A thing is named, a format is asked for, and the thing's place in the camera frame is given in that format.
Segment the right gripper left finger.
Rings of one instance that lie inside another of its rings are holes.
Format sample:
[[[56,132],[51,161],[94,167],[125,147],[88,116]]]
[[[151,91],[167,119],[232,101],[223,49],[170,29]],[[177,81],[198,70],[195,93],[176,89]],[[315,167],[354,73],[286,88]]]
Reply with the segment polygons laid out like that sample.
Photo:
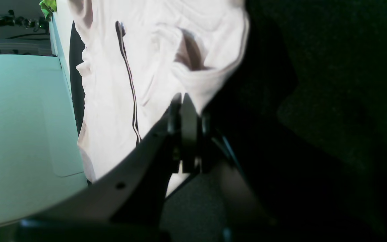
[[[159,232],[167,187],[181,161],[182,95],[117,167],[91,187],[20,222],[21,232]]]

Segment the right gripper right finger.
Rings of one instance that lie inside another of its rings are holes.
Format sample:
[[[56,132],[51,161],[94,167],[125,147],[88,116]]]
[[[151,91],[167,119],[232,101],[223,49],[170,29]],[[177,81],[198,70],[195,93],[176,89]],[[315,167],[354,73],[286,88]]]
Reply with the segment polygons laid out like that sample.
[[[273,219],[247,179],[227,138],[212,124],[211,116],[200,118],[200,171],[217,181],[225,206],[227,224],[223,242],[274,242]]]

